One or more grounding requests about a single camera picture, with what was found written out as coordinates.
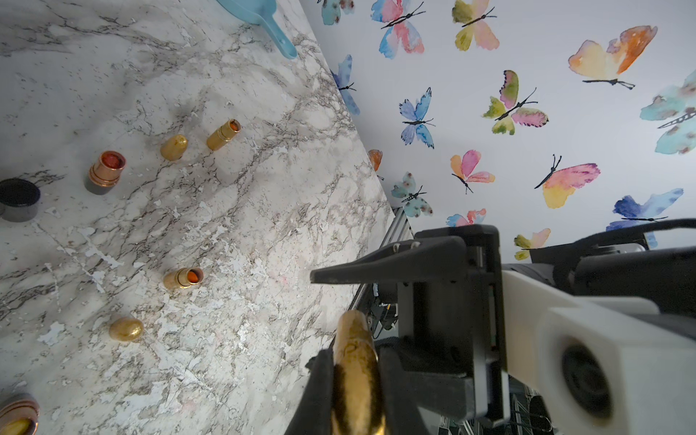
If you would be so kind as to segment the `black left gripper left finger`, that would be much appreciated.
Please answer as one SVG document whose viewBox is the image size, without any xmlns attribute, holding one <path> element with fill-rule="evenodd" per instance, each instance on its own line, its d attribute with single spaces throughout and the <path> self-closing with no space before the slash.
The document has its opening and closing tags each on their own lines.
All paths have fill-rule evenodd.
<svg viewBox="0 0 696 435">
<path fill-rule="evenodd" d="M 331 350 L 315 357 L 303 396 L 285 435 L 330 435 L 334 361 Z"/>
</svg>

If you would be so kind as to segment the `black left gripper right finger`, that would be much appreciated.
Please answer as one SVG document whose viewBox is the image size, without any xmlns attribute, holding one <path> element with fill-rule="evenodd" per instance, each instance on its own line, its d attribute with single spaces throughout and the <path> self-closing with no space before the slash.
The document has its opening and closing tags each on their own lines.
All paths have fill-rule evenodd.
<svg viewBox="0 0 696 435">
<path fill-rule="evenodd" d="M 384 347 L 379 353 L 382 401 L 386 434 L 428 434 L 422 415 L 413 398 L 413 391 L 398 353 Z"/>
</svg>

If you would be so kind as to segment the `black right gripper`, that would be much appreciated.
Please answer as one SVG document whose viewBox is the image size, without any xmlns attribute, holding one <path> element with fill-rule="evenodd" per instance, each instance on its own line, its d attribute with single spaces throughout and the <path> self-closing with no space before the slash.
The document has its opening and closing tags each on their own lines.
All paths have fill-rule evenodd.
<svg viewBox="0 0 696 435">
<path fill-rule="evenodd" d="M 510 417 L 500 234 L 489 225 L 420 232 L 313 284 L 377 283 L 397 293 L 393 344 L 416 404 L 455 422 L 497 427 Z"/>
</svg>

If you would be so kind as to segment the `gold lipstick tube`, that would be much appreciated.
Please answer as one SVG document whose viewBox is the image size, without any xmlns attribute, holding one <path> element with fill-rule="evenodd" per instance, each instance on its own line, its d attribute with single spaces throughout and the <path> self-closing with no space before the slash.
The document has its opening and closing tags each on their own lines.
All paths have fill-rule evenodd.
<svg viewBox="0 0 696 435">
<path fill-rule="evenodd" d="M 345 312 L 333 344 L 333 434 L 384 434 L 386 423 L 378 357 L 366 316 Z"/>
</svg>

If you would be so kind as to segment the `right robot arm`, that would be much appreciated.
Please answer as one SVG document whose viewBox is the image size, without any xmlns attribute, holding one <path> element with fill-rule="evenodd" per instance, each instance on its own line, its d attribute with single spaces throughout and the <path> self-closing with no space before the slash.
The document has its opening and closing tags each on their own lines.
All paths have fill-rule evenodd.
<svg viewBox="0 0 696 435">
<path fill-rule="evenodd" d="M 438 228 L 315 284 L 357 284 L 311 364 L 291 434 L 692 434 L 695 250 L 662 220 L 505 265 L 488 225 Z"/>
</svg>

